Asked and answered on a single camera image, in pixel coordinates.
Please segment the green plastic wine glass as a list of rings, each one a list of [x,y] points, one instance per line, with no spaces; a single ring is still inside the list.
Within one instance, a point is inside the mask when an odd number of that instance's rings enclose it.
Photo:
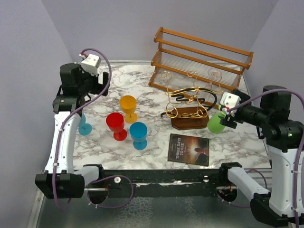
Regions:
[[[207,128],[214,134],[220,134],[224,131],[225,126],[220,123],[221,117],[225,118],[223,112],[214,114],[207,123]]]

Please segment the yellow plastic wine glass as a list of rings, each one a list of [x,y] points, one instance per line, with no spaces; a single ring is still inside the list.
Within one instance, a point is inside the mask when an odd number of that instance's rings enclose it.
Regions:
[[[125,114],[125,121],[128,124],[133,124],[137,121],[138,117],[136,111],[136,99],[131,95],[125,95],[121,97],[119,105],[123,113]]]

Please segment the clear wine glass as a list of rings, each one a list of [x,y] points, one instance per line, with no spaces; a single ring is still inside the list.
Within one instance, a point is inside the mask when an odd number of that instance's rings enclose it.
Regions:
[[[222,72],[217,68],[211,68],[208,70],[208,76],[210,77],[209,89],[212,90],[215,94],[221,95],[223,93],[220,82],[222,80]],[[218,79],[218,85],[213,86],[213,83]]]

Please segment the gold wire wine glass rack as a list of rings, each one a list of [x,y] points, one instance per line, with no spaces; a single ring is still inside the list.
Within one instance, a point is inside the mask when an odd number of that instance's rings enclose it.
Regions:
[[[187,72],[187,77],[194,79],[193,86],[175,91],[169,90],[169,83],[172,80],[172,73],[169,71],[163,71],[161,76],[162,78],[168,79],[166,83],[166,95],[168,97],[168,103],[165,111],[161,113],[161,117],[167,116],[170,118],[172,127],[178,130],[190,130],[207,127],[207,123],[209,121],[209,111],[215,108],[218,102],[218,94],[215,94],[209,89],[209,87],[197,86],[196,81],[198,80],[198,73],[193,70]],[[205,106],[204,103],[206,99],[199,97],[200,92],[212,95],[214,97],[213,103]]]

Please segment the light blue plastic wine glass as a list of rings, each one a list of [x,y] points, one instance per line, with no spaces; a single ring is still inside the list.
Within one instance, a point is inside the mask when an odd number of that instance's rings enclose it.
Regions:
[[[82,136],[89,135],[92,131],[91,124],[86,122],[86,116],[84,113],[81,115],[80,123],[78,125],[78,132]]]

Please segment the red plastic wine glass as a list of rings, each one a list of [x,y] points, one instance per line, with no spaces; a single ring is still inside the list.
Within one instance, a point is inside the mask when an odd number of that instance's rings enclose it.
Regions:
[[[106,118],[106,124],[113,132],[113,137],[117,141],[123,141],[127,137],[127,131],[124,129],[124,117],[120,113],[111,113]]]

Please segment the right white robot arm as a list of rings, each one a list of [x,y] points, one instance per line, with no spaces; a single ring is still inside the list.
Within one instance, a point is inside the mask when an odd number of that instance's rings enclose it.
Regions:
[[[251,178],[238,162],[221,164],[217,170],[133,170],[114,171],[100,168],[102,180],[126,178],[130,183],[139,180],[157,183],[180,180],[198,182],[215,188],[234,184],[250,202],[254,218],[264,224],[283,227],[304,222],[301,196],[301,166],[304,151],[304,125],[289,119],[293,92],[281,86],[267,85],[259,96],[259,107],[253,98],[234,89],[223,93],[219,108],[224,112],[222,126],[236,128],[248,123],[257,128],[258,137],[266,140],[272,161],[272,188],[268,190]]]

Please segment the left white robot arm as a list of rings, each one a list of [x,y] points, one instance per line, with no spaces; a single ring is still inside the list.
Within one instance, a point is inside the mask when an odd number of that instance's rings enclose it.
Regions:
[[[85,96],[107,92],[109,74],[98,82],[99,64],[68,63],[60,67],[61,86],[53,101],[55,130],[48,162],[35,177],[36,186],[48,199],[81,198],[88,184],[98,188],[104,184],[101,165],[85,165],[75,171],[73,153],[76,132],[82,127]]]

